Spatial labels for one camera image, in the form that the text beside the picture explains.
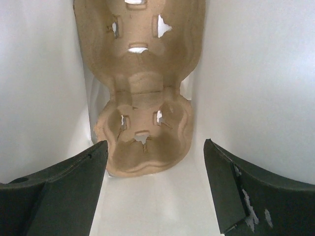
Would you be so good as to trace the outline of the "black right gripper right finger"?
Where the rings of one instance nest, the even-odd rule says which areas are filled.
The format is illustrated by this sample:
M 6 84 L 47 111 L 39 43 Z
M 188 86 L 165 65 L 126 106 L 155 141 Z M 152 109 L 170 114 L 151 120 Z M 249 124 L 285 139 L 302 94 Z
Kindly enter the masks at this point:
M 204 160 L 220 233 L 313 236 L 315 187 L 243 160 L 207 139 Z

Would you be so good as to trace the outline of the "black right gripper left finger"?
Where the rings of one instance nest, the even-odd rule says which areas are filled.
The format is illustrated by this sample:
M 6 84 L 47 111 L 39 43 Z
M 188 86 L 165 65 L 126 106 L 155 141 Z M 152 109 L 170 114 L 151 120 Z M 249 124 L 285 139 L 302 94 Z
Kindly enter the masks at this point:
M 2 236 L 88 236 L 104 178 L 108 145 L 0 185 Z

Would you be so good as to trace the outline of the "light blue paper bag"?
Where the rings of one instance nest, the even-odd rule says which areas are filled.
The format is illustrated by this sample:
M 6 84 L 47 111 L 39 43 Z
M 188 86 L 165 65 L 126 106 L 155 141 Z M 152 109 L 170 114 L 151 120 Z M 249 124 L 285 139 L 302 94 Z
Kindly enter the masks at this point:
M 203 52 L 182 94 L 195 114 L 189 154 L 161 173 L 105 176 L 91 235 L 218 236 L 206 139 L 314 183 L 314 1 L 207 1 Z M 72 1 L 1 1 L 1 182 L 90 147 L 108 98 L 82 63 Z

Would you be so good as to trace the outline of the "pulp cup carrier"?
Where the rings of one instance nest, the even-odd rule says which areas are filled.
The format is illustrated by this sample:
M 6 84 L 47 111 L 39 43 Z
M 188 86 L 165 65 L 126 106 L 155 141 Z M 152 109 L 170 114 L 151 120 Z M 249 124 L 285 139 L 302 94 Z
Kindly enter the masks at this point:
M 135 177 L 169 169 L 192 141 L 181 82 L 198 64 L 203 0 L 76 0 L 83 60 L 110 99 L 95 125 L 108 143 L 107 171 Z

